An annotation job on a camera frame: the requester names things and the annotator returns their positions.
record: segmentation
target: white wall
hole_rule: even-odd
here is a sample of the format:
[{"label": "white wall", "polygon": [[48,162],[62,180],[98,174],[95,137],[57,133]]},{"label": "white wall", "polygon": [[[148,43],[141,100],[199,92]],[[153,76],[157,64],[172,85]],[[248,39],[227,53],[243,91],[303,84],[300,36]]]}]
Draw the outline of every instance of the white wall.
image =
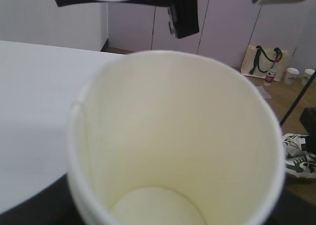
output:
[{"label": "white wall", "polygon": [[240,67],[248,44],[292,54],[314,2],[260,6],[251,0],[198,0],[201,32],[180,40],[169,34],[165,8],[115,4],[109,9],[110,46],[191,52]]},{"label": "white wall", "polygon": [[150,50],[155,7],[109,3],[109,46],[131,51]]},{"label": "white wall", "polygon": [[0,0],[0,40],[100,51],[107,4],[58,8],[54,0]]},{"label": "white wall", "polygon": [[316,5],[313,6],[298,41],[290,67],[297,68],[302,75],[305,69],[316,69]]}]

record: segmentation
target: black strap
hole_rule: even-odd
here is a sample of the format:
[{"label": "black strap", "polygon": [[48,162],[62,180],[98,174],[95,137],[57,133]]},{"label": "black strap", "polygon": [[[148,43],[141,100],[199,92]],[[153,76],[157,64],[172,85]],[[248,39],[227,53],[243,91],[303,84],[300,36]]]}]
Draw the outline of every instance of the black strap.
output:
[{"label": "black strap", "polygon": [[256,46],[256,48],[257,48],[257,53],[256,53],[256,55],[255,55],[255,59],[253,60],[253,68],[252,68],[252,70],[249,72],[251,75],[253,75],[253,73],[255,72],[256,67],[258,67],[258,70],[259,70],[261,73],[266,73],[266,72],[268,72],[268,71],[263,71],[263,70],[260,69],[259,62],[260,62],[261,53],[263,53],[263,55],[266,57],[266,59],[267,59],[268,61],[272,62],[272,63],[275,62],[275,59],[280,59],[280,60],[281,60],[282,57],[283,57],[283,53],[282,53],[281,49],[278,48],[278,47],[276,47],[276,48],[274,49],[274,51],[275,51],[275,53],[276,53],[276,58],[275,58],[274,60],[270,59],[270,58],[267,56],[267,54],[266,54],[266,52],[264,51],[264,49],[262,48],[262,46],[259,45],[259,46]]}]

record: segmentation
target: black pole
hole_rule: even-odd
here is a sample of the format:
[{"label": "black pole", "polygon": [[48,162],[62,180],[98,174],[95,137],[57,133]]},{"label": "black pole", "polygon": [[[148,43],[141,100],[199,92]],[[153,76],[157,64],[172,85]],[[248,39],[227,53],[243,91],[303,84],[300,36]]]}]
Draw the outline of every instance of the black pole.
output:
[{"label": "black pole", "polygon": [[309,86],[311,85],[311,83],[314,81],[315,78],[316,78],[316,71],[311,76],[311,78],[307,81],[307,83],[305,84],[304,88],[302,89],[300,94],[297,96],[297,98],[295,99],[295,101],[292,104],[292,106],[290,107],[290,109],[287,111],[287,113],[285,114],[283,119],[280,121],[280,126],[283,126],[283,124],[285,123],[286,119],[290,116],[290,114],[292,113],[292,111],[294,110],[294,108],[296,107],[298,102],[301,100],[301,98],[305,94],[306,90],[309,88]]}]

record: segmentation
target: red label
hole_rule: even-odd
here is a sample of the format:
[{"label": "red label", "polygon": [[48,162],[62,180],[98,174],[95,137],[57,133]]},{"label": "red label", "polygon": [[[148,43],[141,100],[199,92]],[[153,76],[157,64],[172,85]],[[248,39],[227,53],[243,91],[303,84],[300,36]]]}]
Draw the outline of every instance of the red label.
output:
[{"label": "red label", "polygon": [[272,83],[274,79],[275,79],[274,76],[267,76],[266,75],[266,77],[265,77],[265,81],[268,82],[268,83]]}]

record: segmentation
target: cup rim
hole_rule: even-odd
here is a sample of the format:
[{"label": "cup rim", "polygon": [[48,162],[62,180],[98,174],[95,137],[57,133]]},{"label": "cup rim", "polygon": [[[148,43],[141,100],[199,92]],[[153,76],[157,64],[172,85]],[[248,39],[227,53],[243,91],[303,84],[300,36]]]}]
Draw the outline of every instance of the cup rim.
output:
[{"label": "cup rim", "polygon": [[[277,154],[277,162],[276,162],[276,168],[274,170],[274,175],[270,181],[270,189],[267,192],[266,197],[261,201],[261,204],[259,205],[258,209],[248,218],[248,220],[243,225],[261,225],[262,222],[264,222],[269,214],[272,212],[272,209],[274,208],[281,191],[283,189],[283,184],[285,180],[285,159],[284,159],[284,148],[282,146],[281,142],[281,129],[279,126],[279,123],[277,121],[277,118],[269,106],[269,104],[263,99],[261,96],[259,90],[243,75],[241,75],[239,72],[235,71],[233,68],[227,66],[226,64],[219,62],[217,60],[214,60],[212,58],[207,58],[203,56],[198,56],[191,53],[183,53],[183,52],[177,52],[177,51],[167,51],[167,50],[155,50],[155,51],[142,51],[137,52],[129,55],[125,55],[122,58],[128,58],[128,56],[134,57],[143,57],[144,55],[155,55],[155,54],[175,54],[183,57],[193,57],[197,59],[204,59],[207,61],[213,61],[217,63],[218,65],[221,65],[222,68],[225,68],[226,71],[230,71],[235,75],[236,78],[239,78],[240,81],[243,81],[251,91],[254,92],[254,94],[257,96],[257,100],[260,104],[262,104],[263,110],[266,112],[268,117],[271,121],[271,127],[273,129],[272,132],[274,132],[274,135],[271,135],[270,137],[273,137],[278,144],[276,145],[276,154]],[[103,68],[101,68],[91,79],[90,81],[84,86],[83,89],[79,92],[79,96],[76,100],[77,103],[75,103],[74,107],[71,110],[71,115],[69,118],[68,123],[68,132],[67,132],[67,151],[68,151],[68,177],[71,177],[71,180],[74,182],[73,185],[76,185],[76,190],[80,192],[80,196],[82,197],[83,201],[86,203],[87,207],[89,208],[90,212],[93,212],[93,215],[97,221],[100,221],[103,224],[108,225],[120,225],[116,221],[116,219],[107,212],[107,210],[101,205],[101,203],[98,201],[96,196],[93,194],[92,190],[90,189],[90,186],[88,185],[88,182],[84,178],[83,172],[81,170],[81,166],[79,164],[79,160],[77,157],[77,150],[76,150],[76,144],[74,142],[73,133],[75,130],[75,119],[79,113],[79,107],[78,103],[82,100],[82,97],[86,95],[86,93],[89,91],[91,84],[96,80],[97,76],[107,67],[110,66],[111,63],[115,63],[117,61],[120,61],[120,59],[112,60],[111,62],[107,63]]]}]

